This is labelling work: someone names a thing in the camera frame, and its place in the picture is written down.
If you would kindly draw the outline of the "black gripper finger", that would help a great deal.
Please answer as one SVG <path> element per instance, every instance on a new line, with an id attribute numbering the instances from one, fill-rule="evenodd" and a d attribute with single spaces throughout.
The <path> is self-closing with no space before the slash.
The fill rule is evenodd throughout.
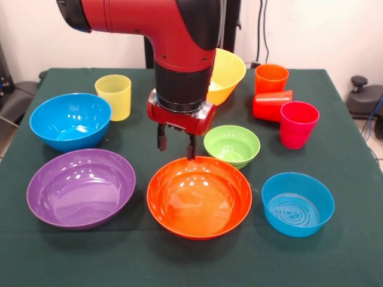
<path id="1" fill-rule="evenodd" d="M 165 151 L 167 149 L 167 136 L 165 133 L 165 125 L 159 124 L 157 127 L 157 148 L 160 151 Z"/>
<path id="2" fill-rule="evenodd" d="M 189 144 L 187 146 L 187 159 L 188 161 L 196 158 L 196 135 L 189 134 Z"/>

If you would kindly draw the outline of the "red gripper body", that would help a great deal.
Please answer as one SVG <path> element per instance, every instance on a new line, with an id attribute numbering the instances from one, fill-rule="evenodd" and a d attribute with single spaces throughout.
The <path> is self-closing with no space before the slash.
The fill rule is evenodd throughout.
<path id="1" fill-rule="evenodd" d="M 165 134 L 166 126 L 188 134 L 205 135 L 211 127 L 215 112 L 216 106 L 209 102 L 202 102 L 200 107 L 193 112 L 168 110 L 159 104 L 155 89 L 149 94 L 147 102 L 147 114 L 149 119 L 158 123 L 158 135 Z"/>

